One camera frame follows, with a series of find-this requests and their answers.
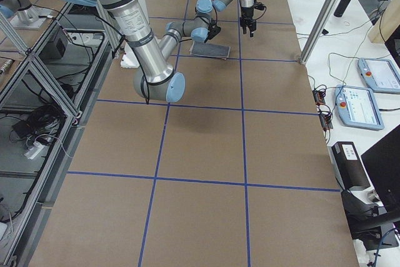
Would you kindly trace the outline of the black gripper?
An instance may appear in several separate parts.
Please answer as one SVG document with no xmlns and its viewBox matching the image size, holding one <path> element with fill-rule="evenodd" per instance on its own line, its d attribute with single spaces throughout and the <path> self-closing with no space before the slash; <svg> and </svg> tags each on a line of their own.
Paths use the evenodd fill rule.
<svg viewBox="0 0 400 267">
<path fill-rule="evenodd" d="M 204 42 L 208 42 L 215 38 L 221 32 L 221 27 L 218 26 L 217 22 L 211 22 L 208 27 L 207 37 Z"/>
<path fill-rule="evenodd" d="M 239 0 L 241 8 L 241 16 L 239 18 L 240 26 L 242 27 L 243 34 L 247 34 L 249 28 L 249 36 L 254 37 L 256 31 L 256 20 L 254 19 L 254 10 L 266 11 L 266 5 L 257 0 Z"/>
</svg>

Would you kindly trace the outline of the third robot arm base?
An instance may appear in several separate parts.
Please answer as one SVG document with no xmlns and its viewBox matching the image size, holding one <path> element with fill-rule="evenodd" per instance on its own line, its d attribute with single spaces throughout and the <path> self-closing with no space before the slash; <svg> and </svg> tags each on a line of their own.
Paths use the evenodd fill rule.
<svg viewBox="0 0 400 267">
<path fill-rule="evenodd" d="M 30 0 L 1 0 L 1 13 L 16 29 L 39 29 L 52 9 L 37 8 Z"/>
</svg>

